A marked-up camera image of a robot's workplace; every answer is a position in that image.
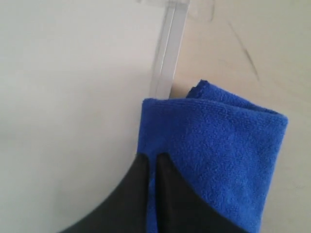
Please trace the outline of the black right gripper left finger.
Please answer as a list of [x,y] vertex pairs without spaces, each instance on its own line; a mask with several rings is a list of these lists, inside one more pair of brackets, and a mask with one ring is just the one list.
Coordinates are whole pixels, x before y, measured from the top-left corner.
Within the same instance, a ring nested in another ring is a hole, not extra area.
[[149,160],[137,155],[120,184],[86,217],[65,233],[145,233]]

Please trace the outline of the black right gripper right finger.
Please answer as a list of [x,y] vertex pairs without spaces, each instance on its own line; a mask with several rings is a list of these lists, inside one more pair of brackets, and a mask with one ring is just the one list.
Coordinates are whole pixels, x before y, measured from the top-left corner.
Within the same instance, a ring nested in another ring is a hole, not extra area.
[[244,233],[212,209],[184,180],[168,154],[156,160],[155,204],[160,233]]

